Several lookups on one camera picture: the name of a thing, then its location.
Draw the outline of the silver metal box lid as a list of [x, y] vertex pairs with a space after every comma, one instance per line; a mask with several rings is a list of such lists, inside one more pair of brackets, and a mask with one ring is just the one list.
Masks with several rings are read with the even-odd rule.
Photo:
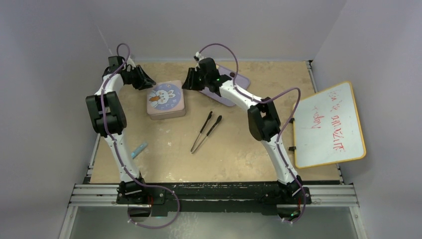
[[146, 96], [146, 111], [150, 116], [186, 111], [180, 80], [158, 83]]

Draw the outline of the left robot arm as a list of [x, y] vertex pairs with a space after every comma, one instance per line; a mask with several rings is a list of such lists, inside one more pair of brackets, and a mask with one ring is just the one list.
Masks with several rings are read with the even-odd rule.
[[152, 190], [145, 186], [128, 148], [125, 137], [127, 120], [118, 93], [124, 85], [145, 90], [154, 87], [156, 82], [130, 58], [111, 56], [108, 63], [100, 88], [86, 97], [89, 116], [94, 131], [105, 139], [118, 166], [117, 204], [148, 204]]

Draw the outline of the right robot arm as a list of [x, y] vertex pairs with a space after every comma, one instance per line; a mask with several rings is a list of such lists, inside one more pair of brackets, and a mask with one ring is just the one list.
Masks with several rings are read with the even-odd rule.
[[197, 65], [188, 69], [187, 78], [182, 85], [185, 90], [210, 92], [226, 98], [247, 112], [248, 128], [253, 138], [262, 143], [274, 166], [279, 190], [276, 193], [284, 202], [301, 203], [305, 206], [311, 201], [309, 192], [290, 162], [282, 143], [281, 125], [274, 101], [260, 98], [238, 87], [235, 77], [222, 75], [212, 58], [194, 57]]

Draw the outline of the black metal tongs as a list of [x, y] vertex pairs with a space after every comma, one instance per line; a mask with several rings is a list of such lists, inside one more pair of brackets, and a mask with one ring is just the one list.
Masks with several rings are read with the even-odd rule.
[[212, 118], [212, 114], [213, 111], [210, 111], [203, 126], [201, 127], [197, 137], [194, 140], [194, 143], [192, 144], [192, 147], [190, 149], [190, 153], [194, 154], [200, 147], [201, 145], [205, 142], [205, 140], [209, 137], [209, 135], [211, 134], [211, 132], [216, 128], [216, 126], [222, 121], [222, 115], [219, 115], [216, 119], [216, 121], [214, 122], [214, 124], [211, 126], [211, 128], [206, 132], [205, 136], [200, 140], [201, 136], [204, 133], [204, 130], [208, 124], [208, 122], [210, 121], [210, 119]]

